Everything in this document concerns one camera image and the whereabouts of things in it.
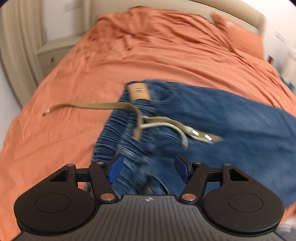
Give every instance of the nightstand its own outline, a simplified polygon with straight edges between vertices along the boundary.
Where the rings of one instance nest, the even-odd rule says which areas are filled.
[[[46,77],[73,48],[82,36],[70,36],[48,41],[37,51],[42,72]]]

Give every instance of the ribbed black surface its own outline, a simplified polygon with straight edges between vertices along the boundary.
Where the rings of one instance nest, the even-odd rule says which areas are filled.
[[[116,204],[103,205],[84,227],[58,237],[23,233],[17,241],[283,241],[275,233],[236,237],[211,226],[196,206],[173,196],[125,195]]]

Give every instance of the round black disc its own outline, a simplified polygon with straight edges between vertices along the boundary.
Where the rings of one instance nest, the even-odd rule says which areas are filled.
[[[56,185],[46,193],[42,187],[24,193],[17,199],[14,211],[20,229],[55,235],[83,225],[95,209],[95,201],[89,193],[76,187]]]
[[[209,220],[223,230],[241,235],[256,235],[275,229],[283,216],[281,200],[262,185],[233,184],[205,196],[203,212]]]

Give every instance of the headboard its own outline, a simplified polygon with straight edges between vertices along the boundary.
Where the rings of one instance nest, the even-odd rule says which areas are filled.
[[[241,0],[83,0],[84,30],[90,30],[99,14],[124,12],[138,5],[199,14],[211,22],[210,13],[216,12],[253,33],[264,33],[265,17]]]

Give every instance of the orange pillow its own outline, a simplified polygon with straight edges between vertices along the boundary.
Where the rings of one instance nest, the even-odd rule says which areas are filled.
[[[251,33],[220,14],[212,12],[212,18],[216,27],[228,37],[230,44],[234,48],[256,58],[264,58],[262,38],[260,35]]]

